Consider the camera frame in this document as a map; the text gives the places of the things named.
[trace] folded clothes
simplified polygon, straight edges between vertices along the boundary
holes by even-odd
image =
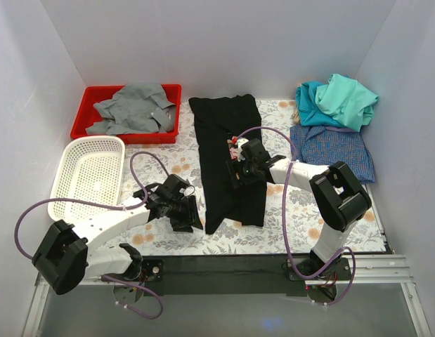
[[[297,160],[314,165],[343,161],[362,184],[375,182],[372,156],[359,132],[296,125],[290,128],[290,137],[298,151]]]
[[[342,125],[331,116],[322,113],[316,104],[316,90],[323,83],[317,81],[304,82],[297,88],[295,100],[299,110],[300,123],[303,126],[327,125],[341,128]]]
[[[89,135],[165,133],[174,130],[175,104],[160,84],[129,84],[110,100],[93,105],[104,118],[86,129]]]
[[[315,97],[316,105],[323,114],[355,131],[360,131],[362,125],[370,123],[372,105],[378,101],[378,95],[361,83],[339,74],[331,75],[328,84],[316,88]]]

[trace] black pants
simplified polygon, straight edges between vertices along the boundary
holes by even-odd
[[[228,140],[243,131],[261,125],[254,97],[191,98],[195,115],[195,133],[199,145],[200,167],[206,201],[206,233],[213,234],[224,218],[243,225],[264,225],[266,183],[258,182],[234,190],[226,162],[231,158]],[[261,140],[261,131],[244,137]]]

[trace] teal shirt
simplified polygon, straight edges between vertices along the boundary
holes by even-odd
[[[299,110],[300,124],[303,126],[326,125],[343,128],[331,116],[323,114],[316,105],[316,90],[322,85],[323,83],[317,81],[309,81],[302,83],[297,88],[295,100]]]
[[[378,95],[355,79],[339,74],[331,75],[328,84],[317,87],[316,105],[346,128],[360,131],[373,117],[373,105]]]

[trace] blue checkered fabric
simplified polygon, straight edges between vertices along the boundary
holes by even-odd
[[[374,183],[372,156],[359,132],[337,132],[324,126],[295,125],[290,137],[297,148],[297,159],[315,165],[332,165],[343,161],[362,184]]]

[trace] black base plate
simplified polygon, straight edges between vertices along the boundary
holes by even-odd
[[[287,272],[291,281],[302,281],[302,278],[295,274],[289,260],[287,260]],[[328,276],[331,276],[331,278],[334,277],[335,272],[337,273],[337,279],[339,281],[349,281],[351,278],[349,261],[346,258],[340,258],[339,261],[332,266],[331,270],[324,271],[324,273]],[[316,277],[315,279],[321,279],[322,283],[325,283],[326,277]]]

